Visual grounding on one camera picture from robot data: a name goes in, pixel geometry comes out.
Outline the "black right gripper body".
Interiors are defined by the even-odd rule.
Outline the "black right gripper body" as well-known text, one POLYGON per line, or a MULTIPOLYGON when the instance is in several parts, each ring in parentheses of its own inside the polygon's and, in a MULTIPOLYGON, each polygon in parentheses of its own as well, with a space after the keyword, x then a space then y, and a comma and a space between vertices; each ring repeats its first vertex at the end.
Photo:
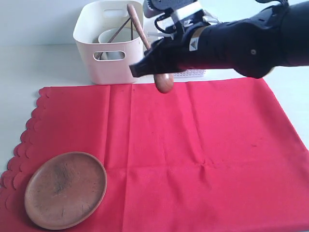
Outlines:
POLYGON ((163 73, 181 73, 186 70, 203 69, 181 67, 180 59, 188 58, 185 54, 190 48, 190 29, 205 26, 205 22, 191 22, 188 27, 172 24, 171 21, 155 21, 154 28, 147 32, 146 38, 155 37, 150 49, 144 51, 144 58, 130 65, 133 77, 163 73))

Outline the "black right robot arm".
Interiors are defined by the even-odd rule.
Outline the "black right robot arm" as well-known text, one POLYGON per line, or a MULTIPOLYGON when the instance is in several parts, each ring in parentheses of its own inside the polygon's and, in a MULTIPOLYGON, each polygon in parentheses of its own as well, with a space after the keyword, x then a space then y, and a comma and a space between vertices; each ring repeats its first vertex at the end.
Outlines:
POLYGON ((171 18, 144 58, 131 64, 134 77, 186 70, 233 69, 262 78, 274 67, 309 64, 309 3, 280 0, 242 20, 215 22, 197 0, 147 0, 146 18, 171 18))

